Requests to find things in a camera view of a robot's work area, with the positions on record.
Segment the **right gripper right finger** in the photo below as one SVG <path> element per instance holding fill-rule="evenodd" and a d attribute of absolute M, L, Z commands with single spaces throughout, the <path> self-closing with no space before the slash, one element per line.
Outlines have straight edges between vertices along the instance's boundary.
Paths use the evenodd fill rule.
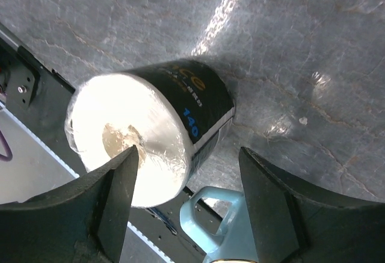
<path fill-rule="evenodd" d="M 326 190 L 239 151 L 259 262 L 384 262 L 384 204 Z"/>

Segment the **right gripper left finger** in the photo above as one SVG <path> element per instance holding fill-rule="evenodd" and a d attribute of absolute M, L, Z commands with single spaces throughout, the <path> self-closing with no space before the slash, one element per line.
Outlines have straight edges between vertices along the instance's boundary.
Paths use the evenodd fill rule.
<path fill-rule="evenodd" d="M 119 262 L 138 171 L 135 146 L 23 203 L 1 205 L 1 262 Z"/>

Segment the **white paper roll front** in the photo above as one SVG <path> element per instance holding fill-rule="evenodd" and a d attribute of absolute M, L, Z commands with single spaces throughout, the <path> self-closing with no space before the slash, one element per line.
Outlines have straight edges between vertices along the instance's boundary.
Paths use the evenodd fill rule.
<path fill-rule="evenodd" d="M 174 199 L 229 131 L 235 101 L 217 72 L 181 59 L 94 76 L 73 94 L 64 130 L 91 172 L 138 150 L 134 208 Z"/>

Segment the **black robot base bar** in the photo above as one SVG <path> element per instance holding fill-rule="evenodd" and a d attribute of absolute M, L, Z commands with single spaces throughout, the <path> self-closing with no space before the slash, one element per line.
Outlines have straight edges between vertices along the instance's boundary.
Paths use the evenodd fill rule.
<path fill-rule="evenodd" d="M 40 143 L 77 176 L 85 174 L 79 156 L 64 133 L 67 105 L 74 88 L 47 69 L 6 27 L 1 27 L 1 108 L 7 110 Z M 133 208 L 129 222 L 170 262 L 202 262 L 205 252 L 182 230 L 180 207 L 192 195 L 184 189 L 175 199 L 150 212 Z"/>

